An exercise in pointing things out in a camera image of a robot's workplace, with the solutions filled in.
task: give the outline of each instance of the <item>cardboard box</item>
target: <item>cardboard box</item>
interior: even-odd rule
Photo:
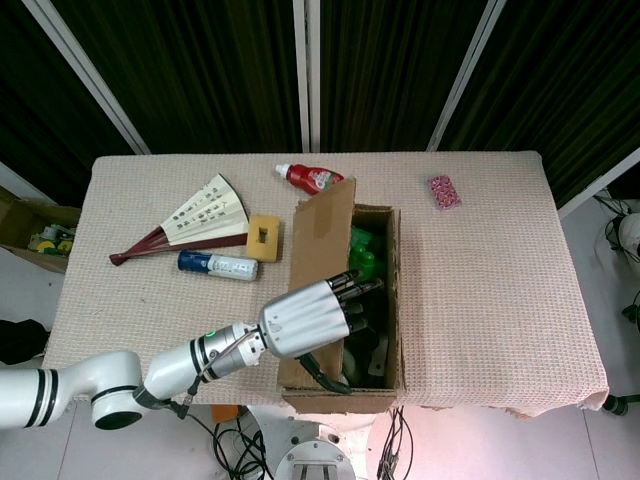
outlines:
[[[56,273],[67,270],[67,257],[44,255],[27,250],[31,235],[57,223],[75,227],[80,220],[79,208],[42,205],[29,200],[13,200],[0,209],[0,247],[39,267]]]
[[[347,179],[298,205],[293,220],[289,290],[348,269],[352,225],[384,233],[387,261],[384,280],[389,296],[385,388],[353,389],[351,395],[334,394],[322,389],[297,360],[283,359],[278,370],[278,383],[284,387],[282,396],[300,413],[383,412],[404,389],[398,325],[400,212],[392,207],[355,205],[355,191],[355,179]],[[313,355],[329,377],[340,378],[342,340],[313,352]]]

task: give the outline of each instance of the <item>spray can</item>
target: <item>spray can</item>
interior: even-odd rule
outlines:
[[[182,250],[178,255],[178,269],[250,282],[258,275],[258,262],[253,258]]]
[[[324,192],[334,183],[341,182],[344,177],[339,173],[321,167],[305,167],[284,163],[276,165],[276,172],[295,187],[301,188],[309,195]]]

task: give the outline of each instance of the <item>orange object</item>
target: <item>orange object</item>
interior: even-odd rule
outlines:
[[[240,414],[238,405],[211,405],[213,423],[224,423],[233,420]]]

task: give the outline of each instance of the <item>yellow sponge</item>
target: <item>yellow sponge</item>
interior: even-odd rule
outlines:
[[[246,256],[260,262],[278,260],[278,230],[280,218],[271,215],[251,215],[247,235]]]

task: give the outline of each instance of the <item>folding fan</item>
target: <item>folding fan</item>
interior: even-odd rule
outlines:
[[[109,259],[118,266],[131,257],[152,253],[244,245],[248,231],[240,198],[218,174],[146,237]]]

